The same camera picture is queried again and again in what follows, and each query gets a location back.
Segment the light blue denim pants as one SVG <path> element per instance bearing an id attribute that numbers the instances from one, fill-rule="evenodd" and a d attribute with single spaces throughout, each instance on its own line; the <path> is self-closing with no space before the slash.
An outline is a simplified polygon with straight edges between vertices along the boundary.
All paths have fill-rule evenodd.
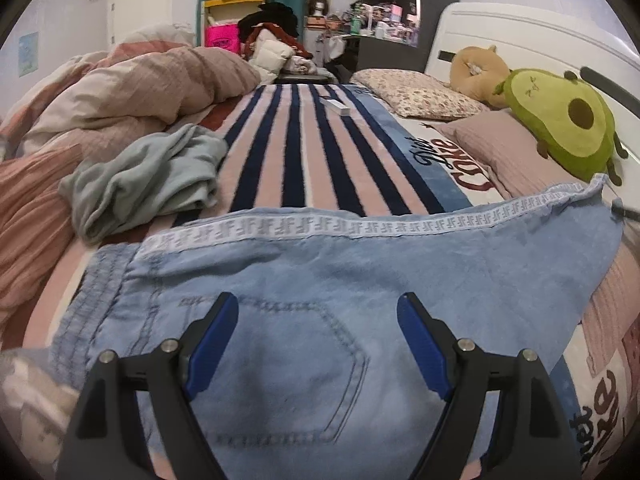
<path id="1" fill-rule="evenodd" d="M 100 248 L 50 347 L 80 388 L 99 353 L 181 335 L 222 292 L 239 322 L 194 414 L 232 479 L 405 479 L 442 412 L 397 323 L 412 292 L 459 337 L 559 361 L 620 249 L 605 180 L 422 217 L 259 208 Z"/>

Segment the grey-green crumpled garment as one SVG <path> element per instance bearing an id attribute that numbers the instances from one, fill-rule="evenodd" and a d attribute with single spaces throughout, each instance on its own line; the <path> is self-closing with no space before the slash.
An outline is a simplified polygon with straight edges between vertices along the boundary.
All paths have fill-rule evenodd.
<path id="1" fill-rule="evenodd" d="M 61 180 L 76 234 L 88 244 L 156 217 L 217 203 L 218 166 L 228 143 L 187 124 L 134 141 L 108 162 L 85 160 Z"/>

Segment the pink ribbed pillow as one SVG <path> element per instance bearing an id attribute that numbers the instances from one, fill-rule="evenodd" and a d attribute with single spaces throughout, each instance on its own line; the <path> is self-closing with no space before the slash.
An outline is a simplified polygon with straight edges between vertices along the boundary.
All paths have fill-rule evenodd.
<path id="1" fill-rule="evenodd" d="M 576 179 L 553 159 L 540 157 L 534 137 L 507 112 L 485 112 L 438 128 L 485 170 L 504 196 L 538 193 Z M 592 374 L 616 351 L 626 354 L 629 373 L 639 380 L 639 230 L 624 227 L 623 241 L 582 319 Z"/>

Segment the striped Diet Coke blanket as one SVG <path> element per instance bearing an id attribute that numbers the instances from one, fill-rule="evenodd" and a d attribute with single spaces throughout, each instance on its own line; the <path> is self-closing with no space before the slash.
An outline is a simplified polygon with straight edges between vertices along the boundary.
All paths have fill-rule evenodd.
<path id="1" fill-rule="evenodd" d="M 321 98 L 349 106 L 327 110 Z M 1 414 L 9 433 L 43 478 L 52 478 L 79 388 L 57 380 L 50 347 L 93 255 L 139 244 L 178 226 L 259 208 L 346 211 L 361 218 L 431 217 L 518 197 L 504 196 L 488 171 L 437 127 L 407 126 L 353 86 L 282 84 L 260 88 L 212 111 L 204 127 L 228 143 L 218 166 L 217 203 L 183 211 L 107 238 L 96 249 L 73 231 L 66 251 L 35 296 L 30 332 L 1 358 Z M 591 373 L 582 316 L 559 361 L 547 366 L 580 456 L 594 478 L 622 446 L 639 405 L 639 381 L 616 351 Z"/>

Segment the green avocado plush toy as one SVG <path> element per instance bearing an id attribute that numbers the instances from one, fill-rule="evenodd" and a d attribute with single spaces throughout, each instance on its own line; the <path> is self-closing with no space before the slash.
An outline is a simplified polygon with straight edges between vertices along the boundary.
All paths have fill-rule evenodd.
<path id="1" fill-rule="evenodd" d="M 495 88 L 515 118 L 534 136 L 537 152 L 551 157 L 572 176 L 588 182 L 607 174 L 620 186 L 614 158 L 628 152 L 616 132 L 612 110 L 593 86 L 568 70 L 562 76 L 537 70 L 514 70 Z"/>

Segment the floral pillow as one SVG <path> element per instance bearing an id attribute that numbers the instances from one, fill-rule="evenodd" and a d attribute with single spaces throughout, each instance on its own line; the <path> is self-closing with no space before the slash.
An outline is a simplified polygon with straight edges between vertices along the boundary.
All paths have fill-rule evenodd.
<path id="1" fill-rule="evenodd" d="M 485 104 L 414 70 L 367 68 L 354 73 L 352 82 L 369 89 L 400 117 L 452 122 L 489 112 Z"/>

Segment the small white box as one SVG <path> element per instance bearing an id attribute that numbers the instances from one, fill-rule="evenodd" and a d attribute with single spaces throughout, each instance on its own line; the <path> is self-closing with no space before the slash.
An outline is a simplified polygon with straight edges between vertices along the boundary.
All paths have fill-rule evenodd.
<path id="1" fill-rule="evenodd" d="M 320 103 L 327 110 L 330 110 L 332 113 L 341 117 L 349 116 L 350 111 L 352 110 L 349 106 L 336 99 L 321 98 Z"/>

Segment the pink and beige duvet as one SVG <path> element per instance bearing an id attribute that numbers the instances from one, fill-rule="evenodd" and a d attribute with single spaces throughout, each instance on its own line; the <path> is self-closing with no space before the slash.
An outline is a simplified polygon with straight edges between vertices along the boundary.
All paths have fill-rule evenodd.
<path id="1" fill-rule="evenodd" d="M 160 24 L 75 56 L 32 87 L 1 124 L 1 322 L 34 300 L 73 238 L 63 178 L 259 81 L 239 55 Z"/>

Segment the tan plush toy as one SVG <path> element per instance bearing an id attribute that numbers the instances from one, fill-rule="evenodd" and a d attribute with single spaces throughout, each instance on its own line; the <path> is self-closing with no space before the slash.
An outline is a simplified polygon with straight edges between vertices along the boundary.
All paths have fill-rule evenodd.
<path id="1" fill-rule="evenodd" d="M 506 108 L 503 93 L 497 93 L 511 71 L 497 54 L 497 47 L 466 47 L 456 53 L 451 61 L 450 87 L 468 98 L 502 110 Z"/>

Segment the white puffer jacket pile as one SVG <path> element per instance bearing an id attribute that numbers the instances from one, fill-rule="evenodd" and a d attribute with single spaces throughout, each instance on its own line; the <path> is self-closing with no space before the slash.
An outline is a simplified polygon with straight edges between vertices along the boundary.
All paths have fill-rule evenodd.
<path id="1" fill-rule="evenodd" d="M 267 2 L 239 21 L 241 55 L 256 70 L 262 84 L 285 76 L 316 76 L 314 56 L 298 41 L 298 19 L 292 8 Z"/>

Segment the bright pink bag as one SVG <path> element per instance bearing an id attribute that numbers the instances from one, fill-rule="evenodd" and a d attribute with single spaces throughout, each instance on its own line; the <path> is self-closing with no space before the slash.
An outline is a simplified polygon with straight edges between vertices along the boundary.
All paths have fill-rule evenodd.
<path id="1" fill-rule="evenodd" d="M 207 26 L 204 32 L 204 46 L 239 54 L 241 52 L 241 41 L 238 24 L 226 23 Z"/>

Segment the white bed headboard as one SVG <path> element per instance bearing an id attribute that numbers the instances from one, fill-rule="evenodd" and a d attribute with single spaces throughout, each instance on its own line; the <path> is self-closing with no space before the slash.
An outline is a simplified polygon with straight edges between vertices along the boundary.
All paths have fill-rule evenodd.
<path id="1" fill-rule="evenodd" d="M 496 46 L 512 70 L 592 70 L 604 79 L 601 92 L 623 147 L 639 158 L 639 55 L 620 38 L 591 22 L 530 6 L 458 2 L 440 14 L 425 73 L 447 81 L 446 55 L 469 46 Z"/>

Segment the yellow shelf unit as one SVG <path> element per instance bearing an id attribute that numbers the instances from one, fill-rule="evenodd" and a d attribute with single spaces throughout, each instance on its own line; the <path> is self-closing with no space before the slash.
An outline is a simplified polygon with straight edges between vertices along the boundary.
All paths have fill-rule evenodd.
<path id="1" fill-rule="evenodd" d="M 204 46 L 204 32 L 207 26 L 236 23 L 247 15 L 259 11 L 259 6 L 267 0 L 204 0 L 200 3 L 200 46 Z"/>

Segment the white door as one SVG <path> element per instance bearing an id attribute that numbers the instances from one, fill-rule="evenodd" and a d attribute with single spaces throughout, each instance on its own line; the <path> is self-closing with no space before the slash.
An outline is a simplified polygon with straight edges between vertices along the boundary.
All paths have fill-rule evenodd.
<path id="1" fill-rule="evenodd" d="M 133 32 L 172 22 L 172 0 L 107 0 L 107 40 L 111 47 Z"/>

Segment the blue wall poster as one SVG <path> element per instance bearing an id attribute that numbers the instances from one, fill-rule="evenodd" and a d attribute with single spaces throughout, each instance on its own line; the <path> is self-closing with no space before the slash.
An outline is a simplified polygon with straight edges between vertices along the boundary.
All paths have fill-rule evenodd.
<path id="1" fill-rule="evenodd" d="M 17 47 L 18 76 L 24 77 L 35 73 L 39 67 L 39 34 L 32 32 L 18 38 Z"/>

